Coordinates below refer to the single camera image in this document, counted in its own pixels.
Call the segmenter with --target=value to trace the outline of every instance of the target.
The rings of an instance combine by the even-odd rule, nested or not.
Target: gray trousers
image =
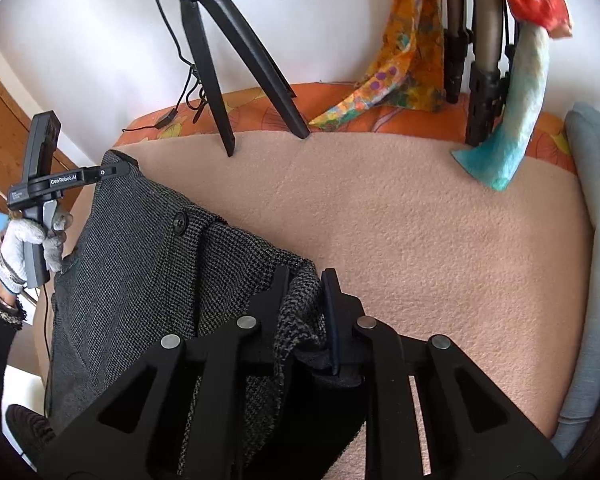
[[[324,344],[314,264],[228,226],[122,153],[107,152],[103,164],[120,160],[132,163],[130,173],[96,185],[91,215],[56,274],[51,423],[61,432],[165,334],[204,336],[243,315],[285,265],[292,281],[278,318],[276,377],[248,378],[248,458],[275,425],[284,362],[296,348]]]

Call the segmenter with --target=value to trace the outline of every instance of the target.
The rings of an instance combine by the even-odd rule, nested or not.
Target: gloved hand
[[[73,221],[69,213],[56,212],[53,229],[26,218],[13,219],[7,226],[0,247],[0,281],[12,294],[20,294],[27,283],[24,268],[24,242],[42,244],[46,268],[53,272],[62,269],[62,246],[66,241],[64,232]]]

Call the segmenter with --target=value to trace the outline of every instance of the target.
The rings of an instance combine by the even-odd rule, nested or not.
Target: button
[[[184,211],[173,217],[173,232],[177,235],[183,234],[187,230],[187,225],[189,225],[189,217]]]

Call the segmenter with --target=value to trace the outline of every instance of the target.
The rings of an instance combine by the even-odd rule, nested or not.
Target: metal bolt
[[[378,324],[378,321],[376,320],[375,317],[371,317],[371,316],[360,316],[358,318],[358,326],[360,328],[375,328],[376,325]]]
[[[180,338],[175,334],[169,334],[160,339],[160,344],[162,348],[166,348],[167,350],[177,348],[180,344]]]
[[[256,326],[257,321],[253,316],[242,316],[236,323],[240,328],[247,330]]]
[[[451,346],[451,339],[446,335],[435,335],[431,338],[431,344],[440,350],[446,350]]]

